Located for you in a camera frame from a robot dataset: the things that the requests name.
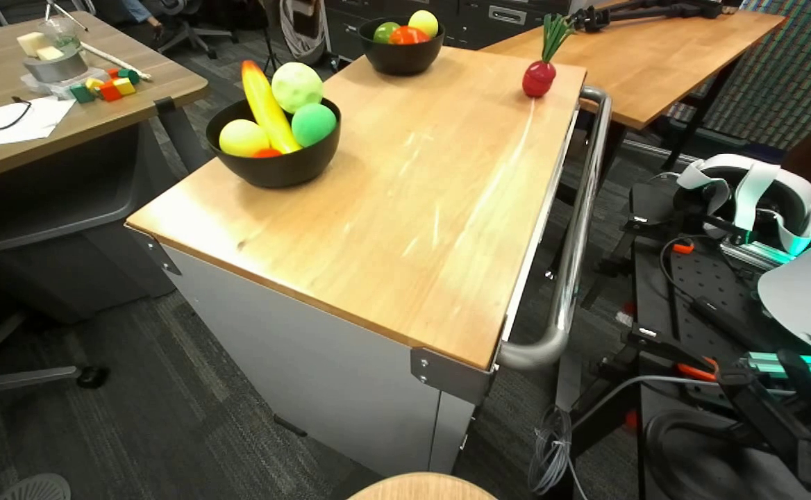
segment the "white vr headset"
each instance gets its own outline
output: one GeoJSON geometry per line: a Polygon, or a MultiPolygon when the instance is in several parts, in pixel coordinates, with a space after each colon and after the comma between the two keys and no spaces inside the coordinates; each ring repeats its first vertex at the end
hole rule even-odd
{"type": "Polygon", "coordinates": [[[740,260],[770,270],[795,260],[811,244],[811,184],[779,163],[747,156],[711,156],[688,163],[677,175],[677,187],[686,192],[706,188],[706,214],[745,232],[754,232],[763,216],[774,223],[779,242],[740,239],[719,244],[740,260]]]}

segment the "fruit bowl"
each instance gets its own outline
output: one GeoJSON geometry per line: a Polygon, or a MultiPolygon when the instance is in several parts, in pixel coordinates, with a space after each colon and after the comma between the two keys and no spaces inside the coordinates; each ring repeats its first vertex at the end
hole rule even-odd
{"type": "Polygon", "coordinates": [[[220,130],[230,119],[252,119],[248,100],[236,100],[229,107],[222,107],[220,113],[215,113],[212,121],[205,125],[205,138],[209,138],[212,149],[216,153],[216,157],[229,169],[233,169],[243,181],[248,181],[252,187],[265,187],[265,188],[301,187],[301,184],[320,178],[324,171],[329,160],[334,157],[334,153],[340,149],[341,112],[330,100],[322,100],[322,106],[329,106],[337,113],[337,127],[324,138],[320,138],[318,144],[295,149],[288,156],[243,157],[243,156],[229,156],[220,149],[220,130]]]}
{"type": "Polygon", "coordinates": [[[419,41],[419,45],[384,45],[384,41],[374,41],[374,31],[381,21],[388,21],[388,20],[374,20],[359,27],[362,46],[369,64],[374,67],[374,71],[419,74],[436,62],[442,38],[445,38],[442,27],[434,38],[419,41]]]}

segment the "stool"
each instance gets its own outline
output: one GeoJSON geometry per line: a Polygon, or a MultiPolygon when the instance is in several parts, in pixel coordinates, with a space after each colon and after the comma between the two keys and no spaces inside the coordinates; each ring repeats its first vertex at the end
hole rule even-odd
{"type": "Polygon", "coordinates": [[[455,475],[405,471],[379,481],[349,500],[494,500],[486,489],[467,484],[455,475]]]}

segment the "metal handle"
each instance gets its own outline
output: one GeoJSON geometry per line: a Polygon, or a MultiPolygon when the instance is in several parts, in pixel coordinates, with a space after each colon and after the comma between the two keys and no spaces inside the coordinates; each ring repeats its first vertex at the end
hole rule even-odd
{"type": "Polygon", "coordinates": [[[591,153],[584,160],[584,175],[580,175],[579,200],[576,200],[576,216],[570,223],[566,248],[565,248],[565,256],[559,264],[559,281],[555,281],[555,296],[554,296],[555,306],[551,310],[548,330],[537,345],[505,342],[501,348],[502,366],[515,366],[515,370],[551,366],[562,359],[562,353],[566,350],[566,342],[570,342],[573,317],[576,317],[576,306],[579,306],[579,278],[580,278],[591,209],[595,209],[598,184],[601,184],[606,130],[608,130],[608,119],[612,119],[612,100],[606,92],[586,85],[586,88],[580,88],[580,96],[598,102],[598,119],[595,119],[595,130],[591,130],[591,153]]]}

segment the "wooden table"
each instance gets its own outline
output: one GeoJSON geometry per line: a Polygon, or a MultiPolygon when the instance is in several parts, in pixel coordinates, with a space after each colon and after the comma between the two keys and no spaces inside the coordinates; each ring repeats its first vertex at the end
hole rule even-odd
{"type": "Polygon", "coordinates": [[[324,84],[322,178],[269,192],[215,157],[127,220],[269,409],[379,471],[454,466],[509,339],[586,74],[527,100],[523,70],[359,59],[324,84]]]}
{"type": "MultiPolygon", "coordinates": [[[[143,84],[136,94],[116,100],[116,102],[88,102],[88,106],[74,106],[68,119],[38,141],[18,141],[18,144],[4,144],[0,146],[0,171],[24,166],[37,157],[54,156],[58,149],[70,149],[74,144],[87,144],[97,135],[106,135],[111,130],[122,130],[131,125],[140,125],[151,117],[159,117],[159,107],[176,107],[190,100],[198,100],[202,88],[209,85],[205,77],[190,71],[186,67],[163,59],[162,53],[140,45],[136,38],[126,37],[122,31],[106,24],[104,20],[74,10],[74,20],[87,24],[84,41],[126,59],[127,64],[144,70],[154,74],[151,84],[143,84]]],[[[11,102],[11,96],[30,96],[24,84],[19,81],[24,74],[23,67],[23,50],[18,45],[19,34],[38,31],[43,20],[34,21],[19,21],[19,24],[6,24],[0,27],[0,106],[11,102]]],[[[91,67],[113,67],[101,59],[88,59],[91,67]]],[[[194,135],[184,135],[176,144],[201,144],[194,135]]]]}
{"type": "MultiPolygon", "coordinates": [[[[644,130],[670,106],[724,70],[786,16],[724,10],[717,20],[673,16],[613,21],[602,34],[573,34],[555,53],[555,64],[590,70],[590,85],[602,88],[613,106],[613,121],[644,130]]],[[[520,59],[538,59],[541,27],[486,46],[520,59]]]]}

